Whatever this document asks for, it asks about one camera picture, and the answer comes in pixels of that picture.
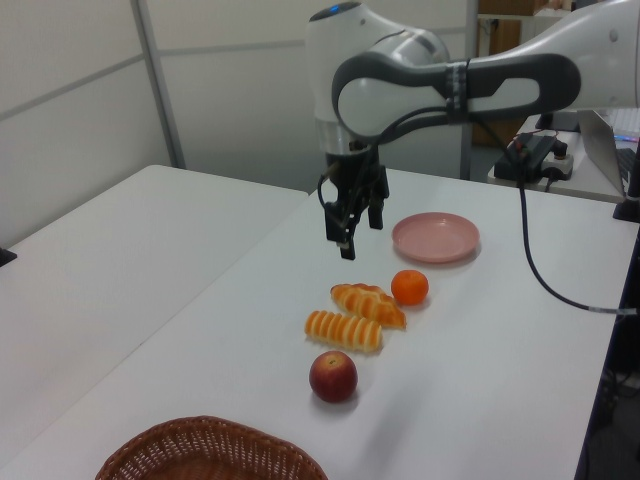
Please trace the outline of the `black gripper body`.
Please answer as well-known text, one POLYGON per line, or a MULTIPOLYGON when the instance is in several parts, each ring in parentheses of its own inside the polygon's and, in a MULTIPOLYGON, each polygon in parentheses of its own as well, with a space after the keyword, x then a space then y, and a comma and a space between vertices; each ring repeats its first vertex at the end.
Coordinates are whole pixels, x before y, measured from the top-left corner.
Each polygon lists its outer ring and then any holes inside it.
POLYGON ((325 159, 323 180, 329 180, 337 188, 338 198, 334 202, 323 201, 324 208, 330 206, 342 211, 349 205, 353 209, 366 206, 379 210, 384 208, 389 186, 377 146, 366 146, 349 154, 327 153, 325 159))

